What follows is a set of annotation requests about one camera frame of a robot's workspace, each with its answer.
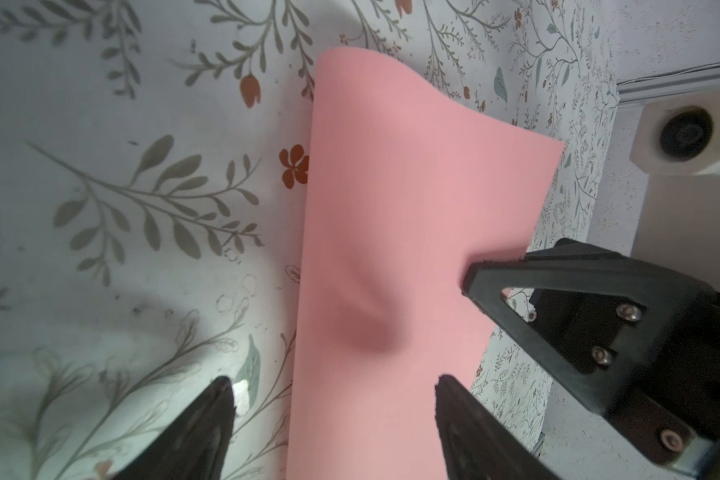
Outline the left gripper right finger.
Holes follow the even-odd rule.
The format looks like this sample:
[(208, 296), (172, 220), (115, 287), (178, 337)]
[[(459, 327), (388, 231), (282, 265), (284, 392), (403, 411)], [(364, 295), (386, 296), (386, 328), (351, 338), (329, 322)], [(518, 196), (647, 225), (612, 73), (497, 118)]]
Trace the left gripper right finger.
[(557, 480), (455, 377), (435, 386), (435, 420), (450, 480)]

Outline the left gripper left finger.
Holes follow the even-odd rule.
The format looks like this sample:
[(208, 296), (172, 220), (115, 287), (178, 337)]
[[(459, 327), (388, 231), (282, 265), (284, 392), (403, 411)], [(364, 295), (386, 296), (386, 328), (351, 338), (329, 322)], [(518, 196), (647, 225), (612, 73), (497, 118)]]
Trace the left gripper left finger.
[(219, 376), (129, 465), (120, 480), (217, 480), (236, 415), (231, 380)]

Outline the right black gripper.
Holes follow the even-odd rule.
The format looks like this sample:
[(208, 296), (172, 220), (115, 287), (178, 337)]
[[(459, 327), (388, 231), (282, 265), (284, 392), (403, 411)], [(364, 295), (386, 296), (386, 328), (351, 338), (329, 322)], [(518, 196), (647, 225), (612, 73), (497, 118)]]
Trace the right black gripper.
[(471, 264), (462, 293), (652, 464), (720, 479), (720, 293), (708, 284), (561, 239)]

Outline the pink square paper sheet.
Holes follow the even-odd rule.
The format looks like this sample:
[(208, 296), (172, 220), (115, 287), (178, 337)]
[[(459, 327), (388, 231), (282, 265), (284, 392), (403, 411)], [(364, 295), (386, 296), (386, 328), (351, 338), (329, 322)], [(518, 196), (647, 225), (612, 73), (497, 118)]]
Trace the pink square paper sheet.
[(374, 51), (316, 81), (286, 475), (442, 479), (436, 384), (471, 384), (494, 328), (464, 275), (524, 256), (564, 144)]

